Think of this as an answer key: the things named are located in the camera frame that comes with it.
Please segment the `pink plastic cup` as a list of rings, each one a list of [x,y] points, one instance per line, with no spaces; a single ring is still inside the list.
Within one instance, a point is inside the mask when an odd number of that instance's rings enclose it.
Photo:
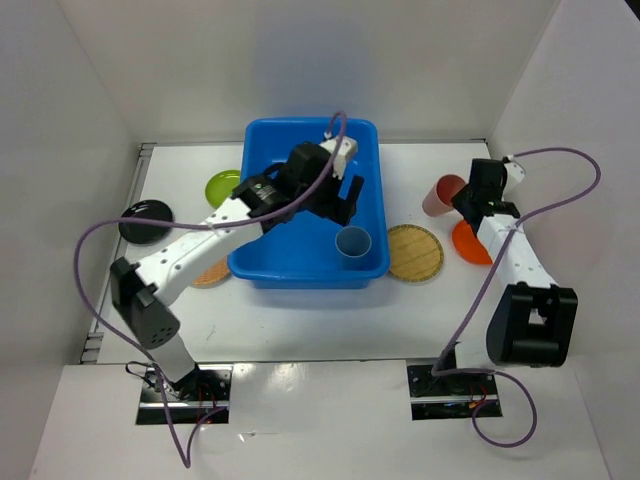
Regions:
[[[438,217],[454,210],[452,198],[466,185],[466,181],[454,174],[442,176],[422,201],[423,212]]]

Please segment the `orange woven bamboo tray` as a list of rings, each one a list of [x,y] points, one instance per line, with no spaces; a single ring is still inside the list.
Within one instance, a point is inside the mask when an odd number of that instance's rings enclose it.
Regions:
[[[225,281],[230,275],[231,272],[228,267],[228,258],[225,257],[197,277],[191,283],[191,286],[193,288],[201,289],[212,288]]]

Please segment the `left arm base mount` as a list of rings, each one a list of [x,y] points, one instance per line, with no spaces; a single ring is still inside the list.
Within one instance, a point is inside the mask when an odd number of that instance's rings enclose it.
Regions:
[[[201,364],[194,383],[175,390],[169,382],[160,383],[148,363],[130,361],[125,372],[142,381],[137,410],[137,425],[165,425],[162,392],[165,392],[171,419],[175,424],[193,425],[205,418],[208,424],[226,424],[233,366],[231,364]]]

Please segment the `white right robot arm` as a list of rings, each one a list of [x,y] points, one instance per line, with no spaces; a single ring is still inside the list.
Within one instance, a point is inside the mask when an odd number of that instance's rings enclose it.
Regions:
[[[467,184],[452,197],[454,209],[492,260],[486,279],[504,286],[486,331],[486,351],[495,365],[559,367],[564,364],[578,298],[548,274],[519,223],[505,188],[524,171],[511,160],[474,159]]]

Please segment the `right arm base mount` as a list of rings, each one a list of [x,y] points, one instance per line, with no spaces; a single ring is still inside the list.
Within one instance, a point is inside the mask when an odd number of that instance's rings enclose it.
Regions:
[[[406,371],[413,421],[502,416],[495,379],[487,374],[434,377],[432,361],[408,360]]]

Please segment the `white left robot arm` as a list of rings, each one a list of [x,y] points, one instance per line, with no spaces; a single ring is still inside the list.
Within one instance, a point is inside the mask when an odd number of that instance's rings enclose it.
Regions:
[[[163,386],[173,397],[192,397],[201,373],[179,335],[180,322],[171,305],[208,268],[299,212],[348,225],[363,178],[353,177],[346,197],[339,192],[356,152],[356,141],[348,137],[299,144],[287,161],[238,185],[200,229],[136,263],[125,258],[112,263],[112,305],[160,367]]]

